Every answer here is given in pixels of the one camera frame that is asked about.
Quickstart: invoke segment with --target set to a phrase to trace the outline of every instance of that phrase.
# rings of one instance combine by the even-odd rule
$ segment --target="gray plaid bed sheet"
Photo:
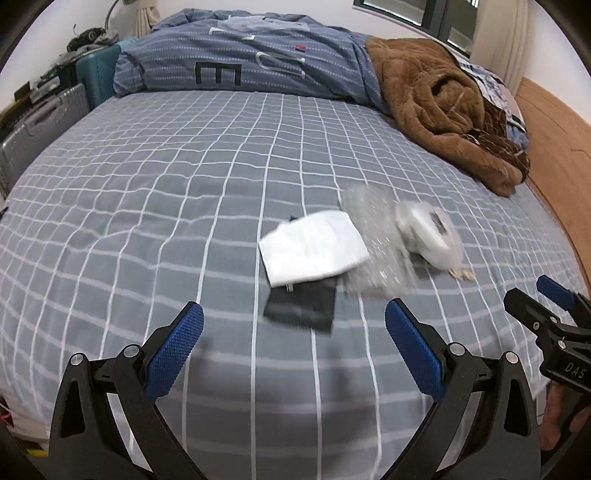
[[[476,280],[418,262],[415,315],[474,354],[517,352],[541,391],[534,337],[502,298],[540,298],[541,274],[583,280],[527,186],[497,197],[371,108],[196,91],[107,101],[15,186],[0,222],[0,385],[49,422],[72,354],[116,355],[196,300],[203,335],[158,405],[209,478],[379,478],[430,405],[386,332],[386,300],[340,291],[330,335],[275,325],[256,247],[363,182],[443,207],[464,242]]]

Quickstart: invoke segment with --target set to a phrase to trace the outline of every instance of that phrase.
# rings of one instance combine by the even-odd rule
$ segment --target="window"
[[[465,54],[472,51],[479,0],[355,0],[358,7],[414,25]]]

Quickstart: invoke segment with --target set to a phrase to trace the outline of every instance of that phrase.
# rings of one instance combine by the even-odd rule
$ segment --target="blue duvet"
[[[305,15],[185,9],[119,56],[115,92],[244,90],[350,99],[388,113],[366,35]]]

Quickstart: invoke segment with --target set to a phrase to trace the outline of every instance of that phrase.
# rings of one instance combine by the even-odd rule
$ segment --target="blue clamp handle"
[[[561,309],[568,312],[574,310],[577,305],[577,297],[570,290],[564,288],[550,277],[542,275],[535,284],[538,291],[549,300],[553,301]]]

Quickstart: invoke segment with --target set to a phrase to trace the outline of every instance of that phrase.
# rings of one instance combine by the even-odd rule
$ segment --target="finger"
[[[560,440],[558,419],[562,412],[565,390],[565,387],[556,383],[552,383],[550,386],[550,393],[546,399],[546,407],[544,409],[544,418],[539,427],[540,448],[543,451],[553,450]]]
[[[579,413],[577,413],[574,416],[573,421],[570,422],[570,428],[569,428],[570,431],[572,433],[579,432],[583,428],[585,423],[587,422],[587,419],[589,418],[590,413],[591,413],[591,406],[585,407],[583,410],[581,410]]]

